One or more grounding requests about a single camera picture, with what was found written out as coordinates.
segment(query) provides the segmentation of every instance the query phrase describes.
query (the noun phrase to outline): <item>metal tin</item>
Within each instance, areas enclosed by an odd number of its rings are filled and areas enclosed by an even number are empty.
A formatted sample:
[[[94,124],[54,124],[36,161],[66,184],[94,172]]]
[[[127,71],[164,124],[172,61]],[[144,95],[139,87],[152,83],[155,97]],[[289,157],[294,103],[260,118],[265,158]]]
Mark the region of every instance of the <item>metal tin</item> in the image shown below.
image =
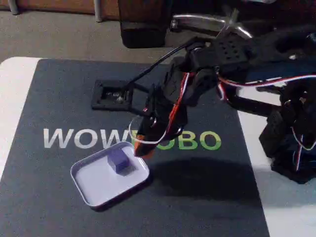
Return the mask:
[[[121,149],[129,158],[129,167],[116,173],[109,164],[115,150]],[[102,206],[124,192],[144,182],[149,169],[143,159],[134,156],[129,142],[120,142],[76,162],[70,170],[71,177],[83,201],[90,207]]]

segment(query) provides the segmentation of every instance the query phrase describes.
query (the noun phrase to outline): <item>table surface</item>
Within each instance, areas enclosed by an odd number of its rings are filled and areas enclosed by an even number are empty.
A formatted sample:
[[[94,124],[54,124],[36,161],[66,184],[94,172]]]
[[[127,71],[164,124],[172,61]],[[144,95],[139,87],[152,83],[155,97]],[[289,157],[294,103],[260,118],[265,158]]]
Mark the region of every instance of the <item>table surface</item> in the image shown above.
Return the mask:
[[[15,57],[0,64],[0,176],[39,60],[39,58]],[[259,93],[252,88],[243,89],[240,95],[278,103],[276,95]],[[270,236],[314,236],[316,180],[298,185],[272,172],[270,161],[264,155],[258,140],[258,135],[266,125],[266,118],[243,112],[238,112],[238,116]]]

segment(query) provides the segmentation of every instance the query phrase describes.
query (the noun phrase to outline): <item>purple cube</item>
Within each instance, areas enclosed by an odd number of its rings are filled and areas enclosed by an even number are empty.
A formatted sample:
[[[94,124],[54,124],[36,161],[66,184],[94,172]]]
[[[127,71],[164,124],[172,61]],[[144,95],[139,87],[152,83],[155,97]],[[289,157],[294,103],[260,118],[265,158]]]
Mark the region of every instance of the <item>purple cube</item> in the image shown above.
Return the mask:
[[[108,163],[115,173],[120,173],[130,165],[129,158],[122,149],[111,151],[108,154]]]

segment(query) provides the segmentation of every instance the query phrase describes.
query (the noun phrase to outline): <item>white wire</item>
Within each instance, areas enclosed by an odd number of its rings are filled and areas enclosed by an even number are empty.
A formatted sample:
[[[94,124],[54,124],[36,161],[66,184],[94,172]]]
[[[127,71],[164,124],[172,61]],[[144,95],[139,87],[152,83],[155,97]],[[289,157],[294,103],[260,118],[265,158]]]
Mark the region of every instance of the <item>white wire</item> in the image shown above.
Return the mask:
[[[295,134],[295,131],[294,131],[294,128],[291,127],[291,129],[292,129],[292,132],[293,132],[293,135],[294,135],[294,138],[295,138],[296,142],[297,142],[301,147],[303,147],[306,151],[311,151],[311,150],[314,148],[314,146],[316,145],[316,140],[315,140],[315,142],[313,143],[313,145],[312,145],[310,148],[307,148],[307,147],[305,147],[305,146],[303,145],[303,143],[300,142],[300,140],[297,138],[297,136],[296,136],[296,134]]]
[[[300,79],[311,79],[311,78],[316,78],[316,75],[304,75],[304,76],[297,76],[297,77],[292,77],[292,78],[284,78],[284,80],[280,80],[280,78],[270,78],[270,79],[266,79],[263,84],[260,85],[255,85],[254,83],[259,83],[258,81],[255,82],[248,82],[246,84],[238,84],[238,82],[234,82],[234,81],[229,81],[229,80],[225,80],[225,81],[221,81],[225,84],[231,85],[231,86],[235,86],[235,87],[240,87],[240,88],[245,88],[245,87],[264,87],[264,86],[269,86],[269,85],[275,85],[277,83],[280,82],[290,82],[290,81],[294,81],[294,80],[300,80]]]
[[[225,92],[221,84],[218,84],[218,89],[219,89],[219,92],[221,93],[220,100],[225,100]]]
[[[190,77],[190,73],[187,73],[186,74],[186,79],[185,79],[185,82],[184,82],[184,85],[183,85],[183,90],[182,90],[182,96],[184,95],[186,89],[187,89],[187,85],[188,85],[188,79]],[[132,123],[135,121],[135,119],[139,118],[139,116],[135,116],[131,122],[129,123],[128,125],[128,133],[130,135],[130,137],[136,141],[136,142],[139,142],[139,143],[142,143],[142,144],[148,144],[148,145],[156,145],[156,144],[159,144],[165,137],[166,133],[167,133],[167,130],[164,131],[162,137],[160,137],[160,139],[158,141],[144,141],[144,140],[139,140],[137,139],[136,137],[133,136],[132,134],[132,131],[131,131],[131,126],[132,126]]]
[[[160,143],[163,138],[165,137],[166,133],[167,133],[167,130],[163,133],[162,137],[160,137],[160,139],[158,141],[143,141],[143,140],[139,140],[137,139],[136,137],[133,136],[132,134],[132,131],[131,131],[131,126],[132,126],[132,123],[135,121],[135,119],[139,118],[140,116],[135,116],[132,121],[129,123],[129,126],[128,126],[128,133],[130,135],[130,137],[135,140],[136,142],[140,142],[140,143],[143,143],[143,144],[149,144],[149,145],[156,145],[158,143]]]

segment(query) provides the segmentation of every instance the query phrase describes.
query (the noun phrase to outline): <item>black mat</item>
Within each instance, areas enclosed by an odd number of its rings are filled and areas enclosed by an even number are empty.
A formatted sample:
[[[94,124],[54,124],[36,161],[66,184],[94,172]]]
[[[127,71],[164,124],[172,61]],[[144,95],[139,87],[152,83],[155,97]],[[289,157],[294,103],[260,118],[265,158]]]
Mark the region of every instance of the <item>black mat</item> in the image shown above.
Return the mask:
[[[237,112],[219,102],[215,91],[189,109],[189,132],[183,137],[195,136],[195,142],[176,139],[171,149],[157,149],[147,161],[153,176],[149,186],[103,212],[84,204],[70,177],[72,164],[103,149],[101,129],[107,142],[116,130],[121,139],[133,117],[92,111],[94,82],[128,79],[145,67],[39,62],[0,183],[0,235],[269,236]],[[156,69],[143,84],[158,82],[164,69]],[[143,99],[144,95],[137,96],[136,106],[142,108]],[[45,148],[44,129],[49,131],[50,148]],[[67,145],[58,139],[48,144],[56,129],[62,130],[64,139],[73,129]],[[82,129],[97,133],[95,146],[76,146],[74,137]],[[79,141],[89,144],[91,135],[86,133]]]

